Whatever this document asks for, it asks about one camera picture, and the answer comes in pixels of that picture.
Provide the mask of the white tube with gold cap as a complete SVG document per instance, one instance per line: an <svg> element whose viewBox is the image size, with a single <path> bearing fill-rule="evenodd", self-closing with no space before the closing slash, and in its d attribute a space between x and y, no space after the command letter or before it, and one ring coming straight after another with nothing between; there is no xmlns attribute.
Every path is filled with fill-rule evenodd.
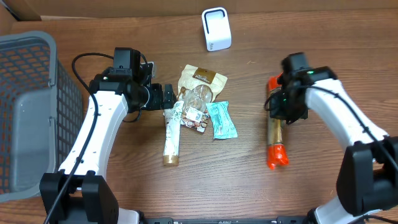
<svg viewBox="0 0 398 224"><path fill-rule="evenodd" d="M180 120L182 118L183 101L177 101L174 107L164 110L165 145L163 165L179 165Z"/></svg>

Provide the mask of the beige nut snack pouch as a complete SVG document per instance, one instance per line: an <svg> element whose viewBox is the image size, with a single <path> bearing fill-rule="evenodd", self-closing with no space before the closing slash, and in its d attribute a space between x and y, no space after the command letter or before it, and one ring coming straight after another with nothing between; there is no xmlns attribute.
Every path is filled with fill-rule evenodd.
<svg viewBox="0 0 398 224"><path fill-rule="evenodd" d="M215 101L228 78L209 69L186 65L178 80L178 100L183 101L181 125L204 133L210 119L207 103Z"/></svg>

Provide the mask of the orange spaghetti pasta packet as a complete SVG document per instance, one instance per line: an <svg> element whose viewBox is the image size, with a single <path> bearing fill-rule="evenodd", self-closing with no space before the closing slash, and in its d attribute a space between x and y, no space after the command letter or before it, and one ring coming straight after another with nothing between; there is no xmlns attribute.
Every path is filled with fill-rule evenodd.
<svg viewBox="0 0 398 224"><path fill-rule="evenodd" d="M277 83L278 76L270 77L267 83L267 97L280 90L281 85ZM282 121L271 118L271 110L267 118L267 165L271 170L277 166L287 166L285 146L282 141Z"/></svg>

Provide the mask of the teal snack bar wrapper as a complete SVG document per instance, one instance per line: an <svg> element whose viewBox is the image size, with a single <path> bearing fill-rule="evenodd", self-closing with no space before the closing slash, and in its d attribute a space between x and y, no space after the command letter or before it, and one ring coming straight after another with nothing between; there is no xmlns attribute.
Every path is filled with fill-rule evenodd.
<svg viewBox="0 0 398 224"><path fill-rule="evenodd" d="M228 113L228 101L207 103L206 107L213 123L214 139L237 138L238 133Z"/></svg>

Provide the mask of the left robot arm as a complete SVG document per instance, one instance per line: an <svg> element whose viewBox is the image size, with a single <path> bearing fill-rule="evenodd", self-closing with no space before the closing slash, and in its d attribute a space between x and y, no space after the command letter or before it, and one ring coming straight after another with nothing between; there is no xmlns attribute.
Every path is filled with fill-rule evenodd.
<svg viewBox="0 0 398 224"><path fill-rule="evenodd" d="M145 223L142 212L119 207L106 182L110 152L129 113L171 109L177 98L171 84L151 82L154 63L140 51L117 47L110 58L113 65L84 84L88 110L69 155L40 181L45 223Z"/></svg>

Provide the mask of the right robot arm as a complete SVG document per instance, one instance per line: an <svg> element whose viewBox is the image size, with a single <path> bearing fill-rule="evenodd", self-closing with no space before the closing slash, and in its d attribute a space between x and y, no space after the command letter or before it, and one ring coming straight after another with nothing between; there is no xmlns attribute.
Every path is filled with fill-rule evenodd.
<svg viewBox="0 0 398 224"><path fill-rule="evenodd" d="M313 110L344 150L337 196L289 223L364 223L397 206L397 138L375 125L345 92L330 67L312 68L302 52L281 62L269 117L292 124Z"/></svg>

